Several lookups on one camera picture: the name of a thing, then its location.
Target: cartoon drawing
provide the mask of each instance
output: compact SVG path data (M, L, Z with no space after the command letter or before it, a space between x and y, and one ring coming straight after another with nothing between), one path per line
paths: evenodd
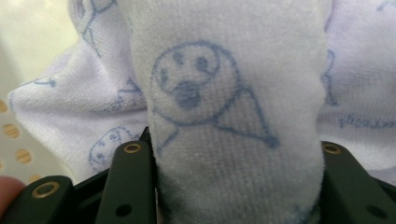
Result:
M230 88L219 90L225 81ZM256 95L244 86L233 55L218 45L197 41L163 52L152 69L151 92L155 92L152 94L154 124L169 124L155 125L163 137L156 139L160 156L162 149L177 138L180 129L202 124L262 141L269 148L279 145L267 126ZM243 119L245 109L241 108L253 112L248 114L251 122Z
M115 149L124 142L138 139L125 128L114 128L101 137L90 150L90 165L95 172L101 172L110 166Z
M117 1L116 0L107 0L107 1L91 0L90 3L92 5L91 6L92 10L86 11L84 9L84 14L91 13L91 15L89 16L89 19L85 25L85 28L82 30L82 38L94 47L98 57L100 58L100 57L102 57L102 55L99 52L99 48L97 48L97 46L96 46L94 33L91 28L91 25L99 15L104 14L108 9L115 6L117 4Z
M327 50L327 69L322 76L322 82L325 85L327 96L326 104L328 105L338 105L334 95L333 95L333 80L332 80L332 68L334 66L335 54L331 50Z
M146 108L147 104L140 88L134 84L131 77L126 81L126 87L117 91L117 97L114 103L109 104L99 112L114 112L128 108Z

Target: blue cartoon face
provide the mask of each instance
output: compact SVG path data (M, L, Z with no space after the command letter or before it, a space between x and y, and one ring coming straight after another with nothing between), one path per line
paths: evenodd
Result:
M115 128L100 138L91 148L90 165L96 172L105 170L113 159L114 150L126 141L132 140L131 134L123 128Z
M227 90L219 89L224 87L221 81L229 83ZM153 100L159 113L176 123L188 124L216 116L232 99L239 82L228 51L198 41L175 46L160 55L152 71L151 92L156 92Z

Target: blue line drawing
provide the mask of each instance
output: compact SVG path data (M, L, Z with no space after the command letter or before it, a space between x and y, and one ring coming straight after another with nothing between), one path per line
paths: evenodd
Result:
M381 3L381 5L376 10L383 11L384 8L386 8L388 6L396 7L396 1L395 0L385 0L384 2Z
M105 133L90 149L89 162L95 172L101 172L110 166L115 149L124 142L137 140L127 129L118 127Z
M327 33L327 31L329 30L330 24L332 22L332 18L334 16L334 12L335 12L335 4L336 2L334 0L332 0L332 12L330 13L329 17L326 20L326 23L324 25L324 32Z
M341 129L344 129L347 125L356 129L392 129L396 127L396 120L363 119L355 114L347 114L344 118L338 120L338 125Z
M51 78L49 78L46 81L39 79L39 80L34 81L33 83L35 83L36 85L51 86L52 88L54 88L56 86L56 82L54 80L52 80Z
M99 48L97 48L93 30L91 28L92 23L96 19L96 17L102 13L105 13L108 9L112 8L117 4L116 0L107 0L107 1L98 1L98 0L91 0L92 6L92 14L90 20L87 22L85 28L82 31L82 38L87 41L88 43L92 44L93 48L96 51L98 57L102 57L101 53L99 52Z
M321 80L326 88L326 99L325 102L328 105L338 105L333 95L333 78L331 75L332 68L334 67L335 54L331 50L327 50L327 69L322 75Z
M216 98L217 104L211 103L215 108L208 110L205 106L205 101L210 100L207 95L216 92L214 88L224 81L230 84L229 94ZM279 145L270 132L257 96L243 84L236 60L230 51L219 45L200 40L164 51L153 65L151 93L153 119L173 126L172 131L164 134L164 139L156 141L159 156L164 147L177 139L180 128L203 124L262 141L269 148ZM254 113L249 113L249 119L235 120L235 116L243 113L240 108L249 108Z
M47 87L51 87L51 88L55 88L56 87L56 81L53 80L50 77L38 78L38 79L35 79L33 81L23 83L22 85L20 85L20 87L26 86L26 85L31 84L31 83L39 85L39 86L47 86Z
M100 112L121 111L128 102L132 105L140 104L141 106L139 106L139 108L146 106L142 91L134 83L131 77L128 77L126 84L128 88L117 91L117 99L115 102L110 104L108 107L101 109Z

